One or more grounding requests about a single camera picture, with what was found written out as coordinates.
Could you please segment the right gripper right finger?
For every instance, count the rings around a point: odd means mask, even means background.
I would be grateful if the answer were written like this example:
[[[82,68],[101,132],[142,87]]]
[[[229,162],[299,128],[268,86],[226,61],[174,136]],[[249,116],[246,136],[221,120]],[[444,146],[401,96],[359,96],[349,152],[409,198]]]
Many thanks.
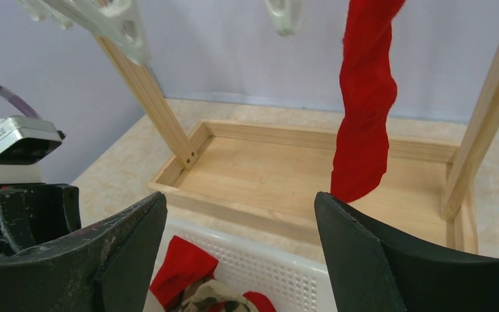
[[[419,239],[326,192],[314,211],[339,311],[499,311],[499,259]]]

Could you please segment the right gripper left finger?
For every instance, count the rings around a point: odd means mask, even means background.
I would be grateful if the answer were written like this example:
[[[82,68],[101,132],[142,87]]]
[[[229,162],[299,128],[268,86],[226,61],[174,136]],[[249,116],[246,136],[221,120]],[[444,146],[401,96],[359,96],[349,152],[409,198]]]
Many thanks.
[[[0,256],[0,311],[142,311],[167,219],[155,192],[58,239]]]

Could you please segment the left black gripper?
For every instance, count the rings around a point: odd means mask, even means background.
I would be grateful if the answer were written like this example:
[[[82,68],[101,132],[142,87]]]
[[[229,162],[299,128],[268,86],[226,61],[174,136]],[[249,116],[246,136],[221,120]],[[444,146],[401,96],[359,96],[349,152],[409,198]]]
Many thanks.
[[[81,229],[79,188],[68,184],[0,184],[0,255]]]

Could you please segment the white plastic basket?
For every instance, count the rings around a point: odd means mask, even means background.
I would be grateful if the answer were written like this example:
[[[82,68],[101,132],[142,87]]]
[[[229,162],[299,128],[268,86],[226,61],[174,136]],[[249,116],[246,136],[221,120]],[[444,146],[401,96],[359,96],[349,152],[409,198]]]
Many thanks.
[[[166,222],[155,263],[156,274],[174,235],[217,258],[214,279],[241,294],[248,291],[262,293],[277,311],[337,310],[325,265],[176,219]],[[149,290],[144,311],[166,310]]]

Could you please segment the brown argyle sock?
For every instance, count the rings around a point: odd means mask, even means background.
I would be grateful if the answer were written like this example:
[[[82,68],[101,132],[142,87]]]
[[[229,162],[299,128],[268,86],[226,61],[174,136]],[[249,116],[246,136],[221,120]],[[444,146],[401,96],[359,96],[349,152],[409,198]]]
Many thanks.
[[[213,278],[202,278],[184,288],[167,311],[257,311],[243,294]]]

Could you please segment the white clip drying hanger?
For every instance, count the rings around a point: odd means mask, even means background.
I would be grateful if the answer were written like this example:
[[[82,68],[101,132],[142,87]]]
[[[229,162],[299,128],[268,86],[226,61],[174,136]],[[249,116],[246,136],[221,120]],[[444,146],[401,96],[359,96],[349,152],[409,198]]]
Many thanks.
[[[24,0],[19,3],[34,21],[51,18],[63,29],[78,24],[94,36],[108,38],[136,65],[144,66],[151,59],[136,1],[108,1],[103,5],[84,0]]]

